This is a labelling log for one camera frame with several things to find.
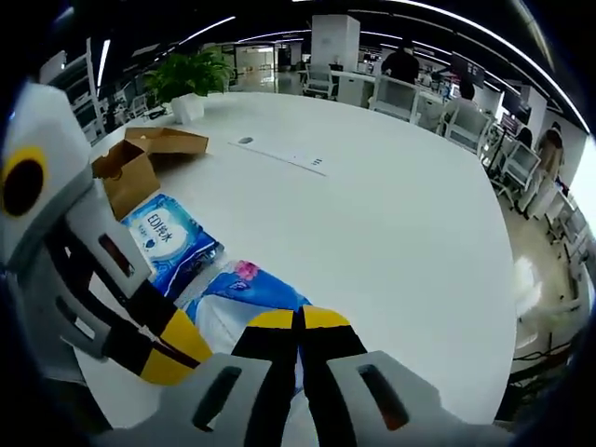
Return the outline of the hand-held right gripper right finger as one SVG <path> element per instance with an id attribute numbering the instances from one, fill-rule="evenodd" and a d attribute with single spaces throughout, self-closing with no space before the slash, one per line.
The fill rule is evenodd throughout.
<path id="1" fill-rule="evenodd" d="M 464 423 L 438 390 L 383 351 L 369 351 L 350 322 L 303 308 L 304 387 L 322 446 L 455 446 Z"/>

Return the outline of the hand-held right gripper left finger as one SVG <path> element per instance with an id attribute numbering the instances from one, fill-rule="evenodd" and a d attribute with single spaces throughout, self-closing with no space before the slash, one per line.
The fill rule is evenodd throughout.
<path id="1" fill-rule="evenodd" d="M 293 317 L 258 315 L 230 355 L 212 356 L 164 393 L 160 416 L 175 445 L 280 445 L 295 386 Z"/>

